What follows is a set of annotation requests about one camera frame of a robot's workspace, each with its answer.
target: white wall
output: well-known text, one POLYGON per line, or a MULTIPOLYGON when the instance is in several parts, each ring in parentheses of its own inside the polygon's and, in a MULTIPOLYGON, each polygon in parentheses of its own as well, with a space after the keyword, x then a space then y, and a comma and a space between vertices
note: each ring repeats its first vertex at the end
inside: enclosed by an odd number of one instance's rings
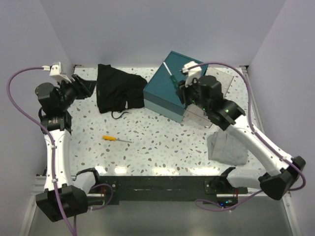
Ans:
POLYGON ((307 162, 307 185, 292 194, 305 236, 315 232, 314 10, 314 0, 287 0, 249 67, 266 134, 307 162))
MULTIPOLYGON (((43 135, 7 98, 6 82, 14 72, 62 60, 69 64, 38 0, 0 1, 0 235, 18 235, 36 173, 46 166, 43 135)), ((26 72, 12 83, 13 97, 37 116, 34 90, 50 81, 47 72, 26 72)))
POLYGON ((248 65, 285 0, 40 0, 75 64, 157 65, 171 51, 248 65))

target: gray cloth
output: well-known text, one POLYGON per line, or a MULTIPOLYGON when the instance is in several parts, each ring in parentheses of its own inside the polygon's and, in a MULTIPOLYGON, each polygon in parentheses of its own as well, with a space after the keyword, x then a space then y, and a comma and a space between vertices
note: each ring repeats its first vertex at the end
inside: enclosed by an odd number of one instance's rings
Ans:
POLYGON ((232 135, 222 130, 207 138, 209 160, 219 161, 227 165, 245 165, 248 150, 232 135))

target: teal box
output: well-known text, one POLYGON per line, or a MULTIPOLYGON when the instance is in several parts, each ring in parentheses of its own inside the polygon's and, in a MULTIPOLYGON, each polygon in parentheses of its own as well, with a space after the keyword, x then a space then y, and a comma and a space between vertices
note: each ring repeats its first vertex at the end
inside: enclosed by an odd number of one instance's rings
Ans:
MULTIPOLYGON (((196 63, 202 63, 201 61, 172 51, 165 59, 165 63, 177 81, 181 81, 186 80, 186 76, 181 73, 181 69, 192 60, 196 63)), ((206 71, 207 66, 203 66, 201 75, 205 75, 206 71)), ((174 121, 182 122, 186 107, 181 104, 176 95, 170 75, 163 63, 144 88, 143 96, 146 108, 174 121)))

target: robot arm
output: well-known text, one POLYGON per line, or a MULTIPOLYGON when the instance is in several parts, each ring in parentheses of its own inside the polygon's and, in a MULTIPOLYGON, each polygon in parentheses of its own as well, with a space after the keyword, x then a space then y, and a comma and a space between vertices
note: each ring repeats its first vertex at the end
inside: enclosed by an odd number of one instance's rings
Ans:
POLYGON ((87 194, 91 187, 99 182, 99 175, 94 168, 80 171, 73 181, 69 166, 69 146, 71 140, 71 115, 67 111, 75 99, 84 99, 92 95, 94 82, 84 81, 77 75, 70 79, 63 73, 63 65, 58 62, 53 66, 45 67, 50 71, 58 87, 51 83, 43 83, 35 89, 38 101, 41 104, 40 121, 54 139, 45 134, 47 147, 47 178, 44 193, 36 195, 38 207, 48 216, 51 221, 62 219, 58 205, 54 182, 57 184, 63 208, 67 217, 84 213, 88 210, 87 194), (55 166, 52 163, 51 149, 55 149, 55 166), (55 169, 56 180, 53 178, 52 169, 55 169))
MULTIPOLYGON (((197 64, 192 61, 182 69, 188 79, 179 82, 177 95, 181 103, 187 106, 195 104, 203 109, 213 124, 238 139, 265 167, 265 171, 229 168, 223 177, 232 187, 257 188, 263 190, 272 199, 281 199, 299 176, 289 163, 293 163, 299 170, 303 170, 304 159, 300 156, 293 158, 281 150, 255 126, 256 133, 254 134, 244 110, 235 102, 223 98, 221 83, 214 76, 200 77, 201 67, 189 70, 195 65, 197 64), (278 151, 283 159, 279 159, 266 144, 278 151)), ((212 184, 215 186, 222 183, 222 176, 219 179, 221 182, 215 181, 212 184)))

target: terrazzo surface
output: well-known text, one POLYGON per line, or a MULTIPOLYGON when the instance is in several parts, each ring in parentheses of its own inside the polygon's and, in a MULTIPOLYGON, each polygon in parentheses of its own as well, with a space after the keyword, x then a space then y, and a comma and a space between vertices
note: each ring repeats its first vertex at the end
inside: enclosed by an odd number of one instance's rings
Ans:
MULTIPOLYGON (((150 80, 158 68, 118 69, 150 80)), ((75 73, 86 80, 97 78, 97 68, 77 67, 75 73)), ((247 111, 246 87, 235 72, 225 68, 211 68, 207 73, 217 76, 222 87, 226 87, 227 99, 235 101, 247 111)), ((114 120, 110 113, 99 113, 95 92, 88 99, 75 101, 68 111, 73 117, 70 144, 72 175, 82 169, 95 167, 102 176, 212 176, 219 175, 230 167, 208 160, 206 140, 218 128, 215 125, 207 128, 205 122, 210 123, 207 120, 196 122, 185 117, 179 124, 146 108, 132 109, 130 114, 114 120), (103 135, 132 140, 134 143, 106 141, 102 139, 103 135)), ((239 168, 263 167, 249 153, 247 165, 239 168)))

